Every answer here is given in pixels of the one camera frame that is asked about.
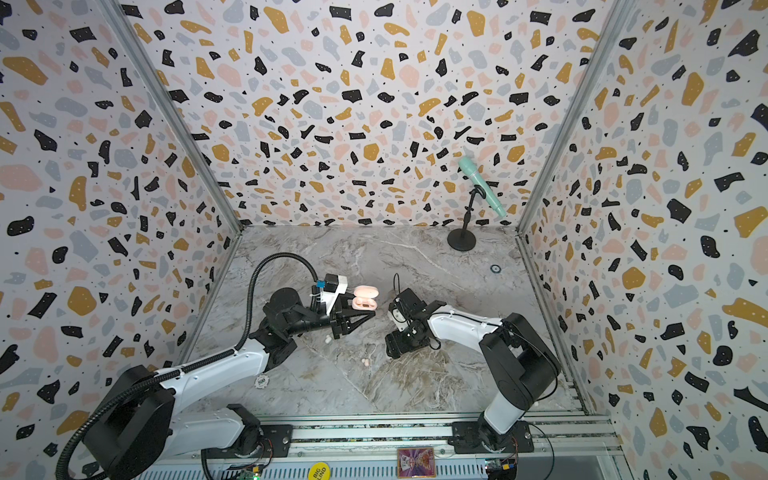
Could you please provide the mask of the left aluminium corner post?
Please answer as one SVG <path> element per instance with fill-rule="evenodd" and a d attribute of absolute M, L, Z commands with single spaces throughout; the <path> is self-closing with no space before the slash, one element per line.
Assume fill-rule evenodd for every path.
<path fill-rule="evenodd" d="M 167 89 L 161 82 L 151 59 L 141 46 L 140 39 L 135 34 L 130 22 L 124 15 L 120 1 L 96 1 L 96 6 L 104 16 L 109 27 L 114 31 L 120 45 L 124 48 L 128 59 L 133 63 L 137 73 L 142 78 L 151 97 L 154 99 L 160 112 L 168 122 L 175 138 L 180 142 L 188 157 L 200 175 L 203 184 L 210 193 L 216 205 L 217 211 L 225 219 L 226 223 L 234 230 L 234 235 L 242 235 L 243 226 L 236 218 L 234 210 L 227 200 L 218 182 L 203 158 L 195 140 L 184 123 L 179 111 L 174 106 Z"/>

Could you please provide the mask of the pink square sticker card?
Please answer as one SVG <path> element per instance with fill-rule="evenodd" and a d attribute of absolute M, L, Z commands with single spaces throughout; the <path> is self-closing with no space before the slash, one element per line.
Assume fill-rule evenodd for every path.
<path fill-rule="evenodd" d="M 400 448 L 397 451 L 396 476 L 398 479 L 436 478 L 434 448 Z"/>

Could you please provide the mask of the pink earbud case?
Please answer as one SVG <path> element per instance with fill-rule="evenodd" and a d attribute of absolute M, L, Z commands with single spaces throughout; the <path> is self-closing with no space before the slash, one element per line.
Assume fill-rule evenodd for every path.
<path fill-rule="evenodd" d="M 379 290 L 373 286 L 359 285 L 353 291 L 352 308 L 359 311 L 375 311 Z"/>

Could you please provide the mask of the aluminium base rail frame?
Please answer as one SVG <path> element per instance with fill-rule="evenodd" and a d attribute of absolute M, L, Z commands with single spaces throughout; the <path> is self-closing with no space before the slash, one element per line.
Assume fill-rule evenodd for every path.
<path fill-rule="evenodd" d="M 480 448 L 460 453 L 452 427 L 470 414 L 370 414 L 267 417 L 264 425 L 292 431 L 274 445 L 275 458 L 246 459 L 224 453 L 206 461 L 213 478 L 234 479 L 241 467 L 264 465 L 263 479 L 306 479 L 324 463 L 333 479 L 394 479 L 401 449 L 431 448 L 439 479 L 484 479 L 486 468 L 517 458 L 520 479 L 630 479 L 631 469 L 610 421 L 575 412 L 533 412 L 522 418 L 526 430 L 502 452 Z"/>

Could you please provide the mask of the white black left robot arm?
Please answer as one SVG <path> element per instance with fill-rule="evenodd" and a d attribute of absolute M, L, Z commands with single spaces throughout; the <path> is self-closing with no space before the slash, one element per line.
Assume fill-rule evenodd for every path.
<path fill-rule="evenodd" d="M 334 338 L 352 333 L 375 315 L 374 300 L 321 290 L 311 305 L 297 291 L 281 288 L 263 308 L 258 328 L 243 344 L 177 368 L 126 371 L 85 423 L 76 442 L 98 463 L 101 479 L 134 479 L 156 461 L 193 451 L 228 450 L 275 456 L 276 444 L 244 405 L 230 403 L 207 414 L 187 409 L 197 401 L 284 363 L 296 337 L 328 329 Z"/>

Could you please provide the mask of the yellow round sticker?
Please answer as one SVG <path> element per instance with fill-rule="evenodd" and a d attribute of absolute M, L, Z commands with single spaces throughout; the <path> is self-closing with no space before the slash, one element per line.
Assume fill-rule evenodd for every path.
<path fill-rule="evenodd" d="M 330 480 L 331 467 L 325 462 L 317 462 L 312 465 L 307 473 L 308 480 Z"/>

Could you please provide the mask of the aluminium corner post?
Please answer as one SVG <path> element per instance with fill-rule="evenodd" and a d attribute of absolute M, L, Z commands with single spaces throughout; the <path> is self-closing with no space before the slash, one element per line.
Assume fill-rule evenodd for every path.
<path fill-rule="evenodd" d="M 227 200 L 218 182 L 203 158 L 195 140 L 184 123 L 179 111 L 174 106 L 167 89 L 161 82 L 151 59 L 141 46 L 140 39 L 135 34 L 130 22 L 124 15 L 120 1 L 96 1 L 96 6 L 104 16 L 109 27 L 114 31 L 120 45 L 124 48 L 128 59 L 133 63 L 137 73 L 142 78 L 151 97 L 154 99 L 160 112 L 168 122 L 175 138 L 180 142 L 188 157 L 200 175 L 203 184 L 210 193 L 216 205 L 217 211 L 225 219 L 226 223 L 234 230 L 234 235 L 242 235 L 243 226 L 236 218 L 234 210 Z"/>
<path fill-rule="evenodd" d="M 554 172 L 559 157 L 564 153 L 569 139 L 580 123 L 580 118 L 599 77 L 605 68 L 614 43 L 620 36 L 628 17 L 636 6 L 636 1 L 615 1 L 611 6 L 606 23 L 602 28 L 600 37 L 595 45 L 594 52 L 587 65 L 582 80 L 576 89 L 568 109 L 561 122 L 561 128 L 554 139 L 552 147 L 546 157 L 533 186 L 532 193 L 525 206 L 520 222 L 516 227 L 517 234 L 524 236 L 526 229 L 532 224 L 534 215 L 538 209 L 538 203 L 543 199 L 547 178 Z"/>

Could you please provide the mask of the right aluminium corner post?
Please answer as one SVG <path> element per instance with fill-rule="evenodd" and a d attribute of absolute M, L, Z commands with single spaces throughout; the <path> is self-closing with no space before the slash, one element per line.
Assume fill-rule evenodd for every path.
<path fill-rule="evenodd" d="M 636 6 L 636 1 L 615 1 L 611 6 L 606 23 L 602 28 L 600 37 L 595 45 L 594 52 L 587 65 L 582 80 L 576 89 L 568 109 L 561 122 L 561 128 L 554 139 L 552 147 L 546 157 L 533 186 L 532 193 L 525 206 L 520 222 L 516 227 L 517 234 L 524 236 L 526 229 L 532 224 L 534 215 L 538 209 L 538 203 L 543 199 L 547 178 L 554 172 L 559 157 L 564 153 L 569 139 L 580 123 L 580 118 L 599 77 L 605 68 L 614 43 L 620 36 L 628 17 Z"/>

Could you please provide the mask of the black microphone stand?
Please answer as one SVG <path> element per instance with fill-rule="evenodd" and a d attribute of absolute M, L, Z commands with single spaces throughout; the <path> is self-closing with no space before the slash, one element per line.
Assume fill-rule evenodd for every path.
<path fill-rule="evenodd" d="M 462 226 L 458 229 L 452 230 L 448 234 L 448 237 L 447 237 L 448 245 L 456 251 L 468 252 L 473 250 L 476 246 L 476 237 L 468 229 L 468 227 L 472 217 L 474 201 L 477 196 L 480 196 L 481 198 L 485 199 L 486 193 L 482 187 L 480 187 L 479 185 L 474 185 L 473 188 L 470 190 L 469 201 L 467 206 L 465 207 Z"/>

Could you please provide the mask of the mint green toy microphone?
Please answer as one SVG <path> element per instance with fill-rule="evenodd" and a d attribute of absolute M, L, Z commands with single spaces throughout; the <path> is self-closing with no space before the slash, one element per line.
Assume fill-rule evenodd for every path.
<path fill-rule="evenodd" d="M 503 219 L 507 216 L 506 209 L 502 206 L 496 194 L 493 192 L 489 184 L 482 177 L 479 172 L 479 167 L 469 157 L 461 157 L 458 161 L 458 165 L 462 173 L 472 182 L 476 187 L 479 187 L 484 194 L 484 198 L 487 201 L 490 209 L 500 218 Z"/>

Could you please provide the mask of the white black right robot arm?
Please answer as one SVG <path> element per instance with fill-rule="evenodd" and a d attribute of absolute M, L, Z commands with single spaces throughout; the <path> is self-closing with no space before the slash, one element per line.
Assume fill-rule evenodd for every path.
<path fill-rule="evenodd" d="M 388 314 L 396 330 L 385 337 L 392 359 L 453 342 L 480 353 L 497 393 L 478 420 L 488 442 L 499 442 L 556 383 L 561 366 L 542 337 L 519 313 L 482 317 L 443 301 L 426 303 L 412 289 L 395 296 Z"/>

